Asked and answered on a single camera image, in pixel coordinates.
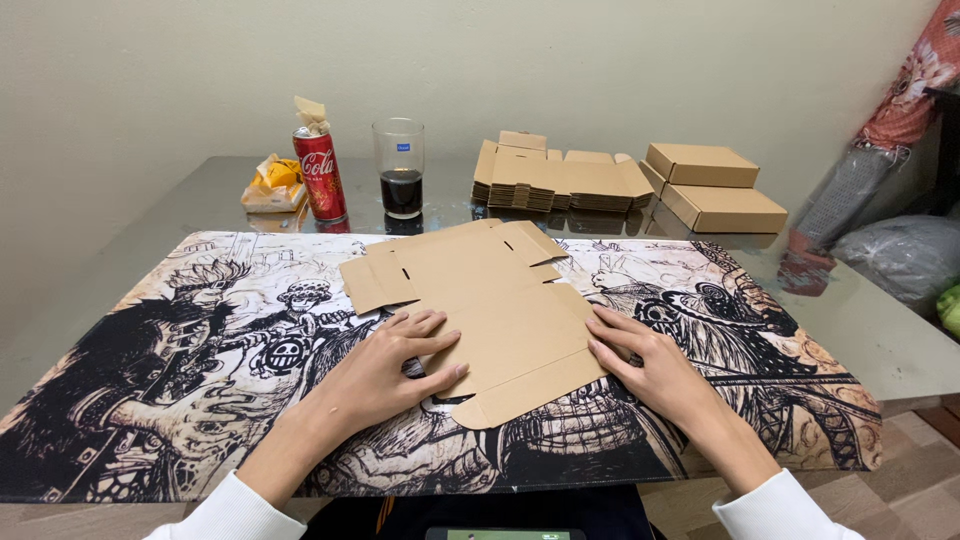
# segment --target red can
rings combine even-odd
[[[313,217],[330,221],[347,215],[347,201],[330,134],[311,135],[306,128],[299,128],[294,132],[294,150],[300,159]]]

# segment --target desk mat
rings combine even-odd
[[[196,501],[388,317],[338,265],[371,234],[187,236],[0,421],[0,501]],[[561,240],[591,302],[675,338],[788,469],[880,463],[873,398],[719,246]],[[404,364],[422,376],[417,361]],[[484,493],[715,476],[613,376],[491,430],[427,398],[321,463],[301,497]]]

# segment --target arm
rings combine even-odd
[[[426,337],[445,319],[445,313],[427,310],[387,320],[276,419],[236,475],[231,473],[185,520],[161,526],[149,538],[300,538],[305,526],[280,509],[324,457],[357,431],[449,388],[467,373],[466,364],[415,380],[400,372],[407,358],[437,353],[460,338],[459,331]]]
[[[594,335],[644,360],[643,367],[633,367],[607,345],[590,340],[600,364],[686,433],[730,487],[731,496],[715,503],[713,511],[733,538],[861,538],[834,524],[780,468],[753,428],[720,398],[673,339],[618,311],[594,306],[593,312],[612,326],[588,319]]]

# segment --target drinking glass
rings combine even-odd
[[[372,127],[383,209],[396,219],[417,217],[423,210],[423,124],[387,118]]]

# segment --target tiled floor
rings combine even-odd
[[[869,540],[960,540],[960,449],[913,412],[886,418],[884,464],[874,473],[798,474],[834,521]],[[642,484],[647,514],[671,540],[729,538],[710,505],[721,479]],[[295,501],[311,515],[319,502]],[[177,521],[186,504],[0,504],[0,537],[136,539]]]
[[[960,449],[913,412],[887,418],[884,462],[872,473],[798,473],[833,521],[868,540],[960,540]],[[647,516],[670,540],[730,538],[709,507],[720,479],[638,487]]]

